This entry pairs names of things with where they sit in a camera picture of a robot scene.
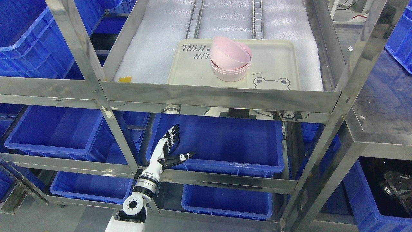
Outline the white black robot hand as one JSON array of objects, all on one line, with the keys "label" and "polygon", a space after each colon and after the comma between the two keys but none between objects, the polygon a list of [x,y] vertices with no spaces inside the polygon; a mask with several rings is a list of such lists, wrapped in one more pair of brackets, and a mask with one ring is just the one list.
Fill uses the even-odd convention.
[{"label": "white black robot hand", "polygon": [[194,151],[171,156],[172,148],[174,146],[178,147],[180,142],[180,129],[179,125],[176,124],[166,131],[156,144],[149,160],[149,166],[142,172],[141,176],[159,181],[160,174],[163,173],[165,169],[182,164],[194,156]]}]

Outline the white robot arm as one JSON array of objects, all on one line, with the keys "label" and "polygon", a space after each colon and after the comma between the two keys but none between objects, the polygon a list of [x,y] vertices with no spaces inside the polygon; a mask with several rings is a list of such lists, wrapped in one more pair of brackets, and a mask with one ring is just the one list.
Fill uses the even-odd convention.
[{"label": "white robot arm", "polygon": [[122,210],[111,217],[106,232],[144,232],[147,216],[147,203],[151,201],[158,187],[159,175],[142,173],[125,199]]}]

